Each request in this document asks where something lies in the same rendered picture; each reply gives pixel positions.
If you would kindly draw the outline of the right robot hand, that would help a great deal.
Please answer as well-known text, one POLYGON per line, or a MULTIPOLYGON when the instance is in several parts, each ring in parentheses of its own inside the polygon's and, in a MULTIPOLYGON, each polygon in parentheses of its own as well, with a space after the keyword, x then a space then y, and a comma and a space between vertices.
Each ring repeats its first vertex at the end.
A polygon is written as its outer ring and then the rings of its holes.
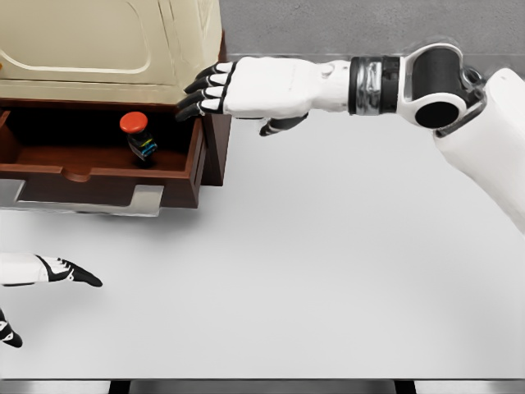
POLYGON ((177 121, 205 114, 265 119, 261 136, 296 127, 308 118, 321 95, 321 67, 313 62, 275 57, 243 57, 218 62, 199 72, 184 88, 177 121))

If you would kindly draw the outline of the brown drawer with silver handle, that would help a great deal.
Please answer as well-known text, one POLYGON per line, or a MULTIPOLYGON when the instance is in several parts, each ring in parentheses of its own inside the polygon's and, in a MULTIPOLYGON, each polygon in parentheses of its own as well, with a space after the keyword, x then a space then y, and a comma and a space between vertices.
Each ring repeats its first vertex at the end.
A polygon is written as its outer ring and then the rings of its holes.
POLYGON ((197 208, 207 146, 200 119, 150 112, 157 150, 136 156, 122 111, 0 111, 0 207, 156 216, 197 208))

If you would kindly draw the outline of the red button switch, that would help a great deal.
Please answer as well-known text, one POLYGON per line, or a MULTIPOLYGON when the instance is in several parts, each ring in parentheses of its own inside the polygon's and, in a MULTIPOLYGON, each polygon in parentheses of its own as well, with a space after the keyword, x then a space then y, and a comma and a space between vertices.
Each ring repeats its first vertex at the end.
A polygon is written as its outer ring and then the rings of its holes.
POLYGON ((147 129, 148 118, 142 112, 128 112, 120 119, 120 128, 126 134, 131 152, 142 167, 154 165, 153 154, 158 150, 153 135, 147 129))

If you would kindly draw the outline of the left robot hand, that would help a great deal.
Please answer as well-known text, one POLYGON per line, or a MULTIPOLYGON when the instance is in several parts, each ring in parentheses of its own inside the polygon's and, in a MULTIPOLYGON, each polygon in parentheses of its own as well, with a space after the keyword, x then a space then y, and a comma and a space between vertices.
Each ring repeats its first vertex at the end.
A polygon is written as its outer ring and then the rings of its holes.
POLYGON ((0 253, 0 286, 64 281, 103 286, 99 278, 67 259, 33 253, 0 253))

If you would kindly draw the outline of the brown cabinet with beige top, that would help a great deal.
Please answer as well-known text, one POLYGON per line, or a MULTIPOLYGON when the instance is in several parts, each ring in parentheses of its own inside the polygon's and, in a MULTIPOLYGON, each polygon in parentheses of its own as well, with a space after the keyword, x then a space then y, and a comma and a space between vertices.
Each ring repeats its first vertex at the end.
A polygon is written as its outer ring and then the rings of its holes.
MULTIPOLYGON (((175 116, 222 43, 218 0, 0 0, 0 111, 175 116)), ((207 146, 200 186, 219 186, 231 120, 194 119, 207 146)))

